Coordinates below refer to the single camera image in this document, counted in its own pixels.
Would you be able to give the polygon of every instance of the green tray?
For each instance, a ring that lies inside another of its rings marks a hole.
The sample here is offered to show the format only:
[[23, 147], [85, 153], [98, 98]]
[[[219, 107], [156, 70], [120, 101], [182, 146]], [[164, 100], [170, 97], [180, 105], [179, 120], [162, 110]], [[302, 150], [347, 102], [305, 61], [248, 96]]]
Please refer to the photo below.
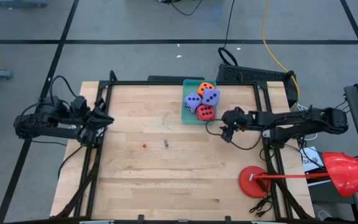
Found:
[[195, 113], [190, 113], [190, 111], [186, 110], [184, 107], [185, 98], [190, 93], [197, 93], [198, 87], [203, 83], [208, 82], [215, 86], [216, 81], [209, 80], [184, 80], [183, 81], [183, 96], [182, 96], [182, 106], [181, 106], [181, 121], [184, 124], [205, 124], [206, 121], [199, 121], [197, 115]]

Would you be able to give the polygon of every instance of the wooden table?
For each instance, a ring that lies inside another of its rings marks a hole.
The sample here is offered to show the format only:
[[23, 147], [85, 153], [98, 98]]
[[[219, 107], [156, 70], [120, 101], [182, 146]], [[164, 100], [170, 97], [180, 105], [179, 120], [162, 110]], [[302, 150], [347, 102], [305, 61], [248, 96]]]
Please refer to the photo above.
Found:
[[[80, 95], [88, 100], [89, 106], [96, 99], [97, 87], [98, 82], [82, 84]], [[235, 106], [244, 111], [257, 110], [251, 86], [218, 86], [218, 89], [221, 99], [217, 118]], [[283, 84], [270, 82], [268, 89], [273, 112], [288, 111]], [[180, 85], [113, 86], [109, 115], [115, 122], [104, 137], [92, 219], [136, 220], [143, 214], [146, 220], [223, 220], [225, 215], [232, 220], [274, 220], [273, 209], [262, 218], [249, 213], [260, 199], [244, 195], [237, 180], [247, 166], [266, 168], [259, 158], [262, 143], [243, 151], [219, 136], [209, 135], [202, 125], [183, 124], [181, 101]], [[218, 122], [211, 125], [211, 131], [219, 133], [218, 126]], [[259, 134], [238, 132], [233, 142], [249, 147]], [[297, 146], [292, 140], [288, 144]], [[75, 140], [69, 140], [65, 157], [78, 146]], [[286, 147], [281, 153], [286, 174], [303, 173], [299, 152]], [[63, 167], [51, 215], [60, 212], [76, 192], [84, 156], [82, 150]], [[288, 179], [287, 184], [299, 204], [314, 216], [306, 180]], [[282, 195], [277, 192], [284, 217]], [[87, 197], [88, 192], [84, 195], [82, 214]]]

